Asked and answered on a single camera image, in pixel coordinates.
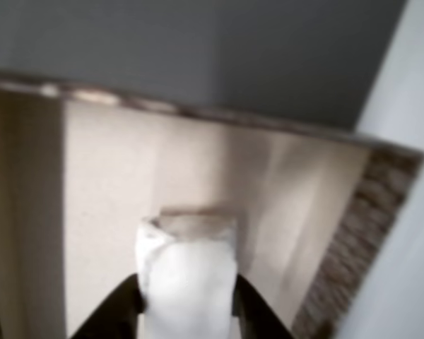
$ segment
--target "black object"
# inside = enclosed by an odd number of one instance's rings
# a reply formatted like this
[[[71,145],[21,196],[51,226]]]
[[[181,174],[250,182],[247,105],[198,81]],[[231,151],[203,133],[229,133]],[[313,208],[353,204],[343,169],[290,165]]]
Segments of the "black object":
[[[138,276],[134,274],[102,302],[71,339],[134,339],[138,314],[143,311]],[[293,339],[270,306],[241,275],[234,289],[232,315],[240,320],[242,339]]]

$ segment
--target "white wall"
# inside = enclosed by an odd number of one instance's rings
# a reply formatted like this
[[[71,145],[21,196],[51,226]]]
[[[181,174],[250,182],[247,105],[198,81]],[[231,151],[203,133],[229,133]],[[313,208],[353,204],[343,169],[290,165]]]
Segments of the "white wall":
[[[411,0],[359,131],[424,150],[424,0]],[[339,339],[424,339],[424,170]]]

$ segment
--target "gray wall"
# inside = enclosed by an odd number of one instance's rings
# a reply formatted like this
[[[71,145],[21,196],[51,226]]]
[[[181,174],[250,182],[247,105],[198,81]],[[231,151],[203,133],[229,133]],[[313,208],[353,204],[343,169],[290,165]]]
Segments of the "gray wall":
[[[404,0],[0,0],[0,66],[350,127]]]

